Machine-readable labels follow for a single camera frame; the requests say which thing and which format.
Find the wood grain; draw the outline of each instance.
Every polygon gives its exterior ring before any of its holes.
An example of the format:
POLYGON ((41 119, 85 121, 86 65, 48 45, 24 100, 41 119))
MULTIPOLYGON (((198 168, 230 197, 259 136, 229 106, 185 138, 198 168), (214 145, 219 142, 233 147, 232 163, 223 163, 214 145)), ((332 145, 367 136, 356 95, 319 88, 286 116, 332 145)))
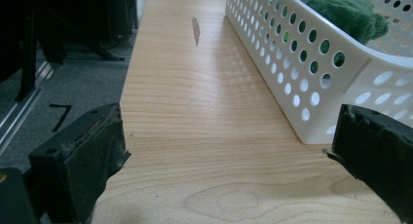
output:
POLYGON ((300 143, 225 1, 147 0, 121 101, 132 155, 94 223, 399 223, 329 145, 300 143))

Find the gray carpet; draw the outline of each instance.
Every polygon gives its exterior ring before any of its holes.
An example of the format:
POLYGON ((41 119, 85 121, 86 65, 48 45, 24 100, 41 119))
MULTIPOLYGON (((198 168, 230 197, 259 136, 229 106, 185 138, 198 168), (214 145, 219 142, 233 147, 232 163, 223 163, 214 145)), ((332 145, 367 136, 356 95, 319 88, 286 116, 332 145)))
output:
MULTIPOLYGON (((110 50, 118 56, 126 56, 125 61, 102 61, 88 51, 69 52, 68 59, 55 68, 33 109, 1 155, 0 168, 13 167, 22 172, 29 169, 27 155, 56 133, 53 130, 65 111, 65 108, 50 107, 50 104, 71 106, 58 128, 61 131, 90 109, 119 102, 132 44, 133 41, 129 40, 110 50)), ((10 90, 10 96, 15 98, 16 90, 13 87, 10 90)))

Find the black tape mark on floor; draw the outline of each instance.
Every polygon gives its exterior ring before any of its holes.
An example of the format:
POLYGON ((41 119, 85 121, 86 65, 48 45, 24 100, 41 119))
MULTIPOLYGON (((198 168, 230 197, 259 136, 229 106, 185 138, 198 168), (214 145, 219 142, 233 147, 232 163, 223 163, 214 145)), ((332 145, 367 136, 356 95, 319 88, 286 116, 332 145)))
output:
POLYGON ((58 123, 55 125, 55 127, 52 130, 53 132, 56 132, 60 128, 61 124, 63 124, 63 121, 66 119, 66 116, 69 113, 72 106, 71 105, 49 104, 49 107, 65 108, 63 115, 61 115, 60 120, 58 121, 58 123))

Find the wooden table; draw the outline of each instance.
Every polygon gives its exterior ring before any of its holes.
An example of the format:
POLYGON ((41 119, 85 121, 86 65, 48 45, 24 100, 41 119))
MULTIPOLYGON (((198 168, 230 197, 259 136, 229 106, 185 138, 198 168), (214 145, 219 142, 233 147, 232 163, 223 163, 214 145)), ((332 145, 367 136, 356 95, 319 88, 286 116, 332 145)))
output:
POLYGON ((121 101, 132 155, 94 223, 399 223, 330 145, 298 140, 225 3, 147 0, 121 101))

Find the white basket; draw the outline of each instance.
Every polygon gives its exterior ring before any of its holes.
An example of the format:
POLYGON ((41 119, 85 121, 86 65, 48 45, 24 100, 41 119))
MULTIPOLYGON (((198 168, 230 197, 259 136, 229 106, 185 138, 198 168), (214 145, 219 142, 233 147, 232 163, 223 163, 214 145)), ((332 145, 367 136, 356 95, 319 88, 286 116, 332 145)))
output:
POLYGON ((413 0, 372 2, 389 33, 363 46, 299 0, 227 0, 229 21, 304 143, 332 142, 342 103, 413 127, 413 0))

